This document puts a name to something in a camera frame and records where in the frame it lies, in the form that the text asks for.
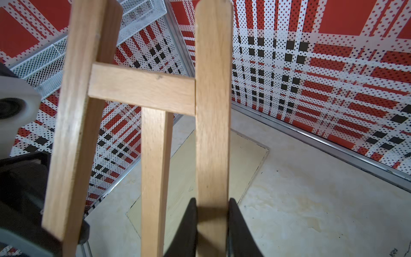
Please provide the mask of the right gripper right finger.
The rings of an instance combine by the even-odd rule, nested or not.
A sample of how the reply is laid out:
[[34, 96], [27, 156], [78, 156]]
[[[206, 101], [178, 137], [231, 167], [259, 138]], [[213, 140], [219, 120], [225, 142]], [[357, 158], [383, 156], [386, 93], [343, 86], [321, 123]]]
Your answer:
[[262, 257], [234, 198], [229, 200], [228, 257]]

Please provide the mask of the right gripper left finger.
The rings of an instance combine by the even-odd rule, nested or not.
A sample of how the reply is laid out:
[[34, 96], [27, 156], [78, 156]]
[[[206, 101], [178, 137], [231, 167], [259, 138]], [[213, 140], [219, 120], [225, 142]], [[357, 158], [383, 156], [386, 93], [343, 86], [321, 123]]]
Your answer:
[[164, 257], [194, 257], [198, 241], [198, 210], [195, 198], [191, 198], [178, 230]]

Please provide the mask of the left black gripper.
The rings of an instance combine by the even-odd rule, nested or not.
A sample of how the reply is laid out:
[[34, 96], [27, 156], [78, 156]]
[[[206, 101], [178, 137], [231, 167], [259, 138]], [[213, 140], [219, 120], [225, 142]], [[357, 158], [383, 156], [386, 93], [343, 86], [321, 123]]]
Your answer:
[[1, 160], [1, 248], [24, 257], [61, 257], [62, 243], [42, 227], [51, 155], [33, 152]]

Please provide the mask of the wooden board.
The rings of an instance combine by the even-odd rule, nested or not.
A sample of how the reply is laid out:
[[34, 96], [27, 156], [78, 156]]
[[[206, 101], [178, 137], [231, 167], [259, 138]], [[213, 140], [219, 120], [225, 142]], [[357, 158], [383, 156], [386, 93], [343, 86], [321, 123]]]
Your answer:
[[[166, 252], [187, 205], [197, 196], [195, 131], [171, 156], [163, 251]], [[229, 198], [240, 203], [269, 150], [236, 131], [230, 131]]]

